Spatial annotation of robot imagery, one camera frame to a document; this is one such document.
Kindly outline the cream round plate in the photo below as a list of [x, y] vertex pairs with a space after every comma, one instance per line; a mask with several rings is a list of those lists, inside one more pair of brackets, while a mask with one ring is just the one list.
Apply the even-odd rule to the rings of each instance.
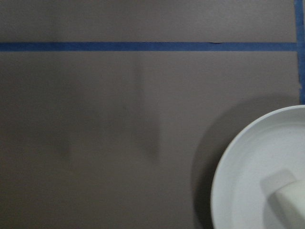
[[304, 106], [263, 115], [233, 139], [218, 163], [211, 189], [214, 228], [290, 228], [275, 192], [304, 178]]

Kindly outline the white bun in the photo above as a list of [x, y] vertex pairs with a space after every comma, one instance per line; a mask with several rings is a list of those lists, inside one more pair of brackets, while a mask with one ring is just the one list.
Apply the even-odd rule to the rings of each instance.
[[266, 197], [263, 222], [266, 229], [305, 227], [305, 181], [289, 170], [273, 173], [260, 182]]

